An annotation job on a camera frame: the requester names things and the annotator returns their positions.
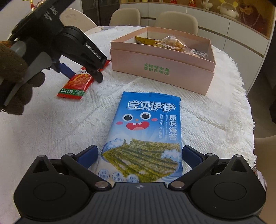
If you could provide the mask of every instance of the cartoon eye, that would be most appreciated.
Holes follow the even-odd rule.
[[[140,114],[140,118],[142,118],[143,120],[148,120],[150,119],[151,115],[149,112],[143,112]]]
[[[132,121],[132,119],[133,119],[133,116],[131,114],[125,114],[123,116],[124,121]]]

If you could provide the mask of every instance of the glove finger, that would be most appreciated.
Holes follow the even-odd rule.
[[[9,114],[21,115],[24,111],[24,105],[18,96],[14,96],[9,104],[3,107],[3,110]]]
[[[28,83],[33,87],[40,87],[45,81],[45,74],[43,72],[37,73],[33,76]]]
[[[24,59],[0,42],[0,76],[11,82],[20,82],[27,69]]]
[[[17,91],[16,95],[23,105],[26,105],[30,102],[33,95],[32,85],[25,83]]]

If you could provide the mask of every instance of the white tablecloth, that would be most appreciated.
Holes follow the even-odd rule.
[[[110,41],[140,27],[119,26],[90,36],[110,59]],[[50,159],[65,153],[78,153],[95,144],[99,151],[105,143],[123,91],[159,92],[181,97],[182,143],[202,153],[220,158],[242,154],[252,166],[253,120],[242,80],[234,61],[213,47],[216,68],[206,96],[138,76],[115,72],[112,65],[102,72],[104,81],[94,82],[79,101],[57,98],[68,81],[62,74],[45,70],[45,83],[33,91],[33,98],[22,116],[0,115],[0,223],[11,224],[19,218],[13,193],[22,176],[40,154]],[[77,72],[80,65],[64,57]],[[189,170],[183,164],[184,172]]]

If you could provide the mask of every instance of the cartoon face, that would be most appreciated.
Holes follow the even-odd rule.
[[[135,118],[135,123],[131,122],[134,118],[132,114],[124,114],[122,119],[124,122],[127,122],[126,127],[129,130],[138,131],[144,130],[150,126],[150,123],[147,121],[151,118],[151,114],[149,112],[142,112],[139,118]],[[152,118],[151,121],[157,121],[157,118]],[[118,121],[116,124],[123,124],[122,121]]]

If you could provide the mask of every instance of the green label stripe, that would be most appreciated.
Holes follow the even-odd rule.
[[[74,96],[83,96],[84,91],[83,90],[77,90],[77,89],[64,89],[64,88],[62,88],[59,91],[59,93],[74,95]]]

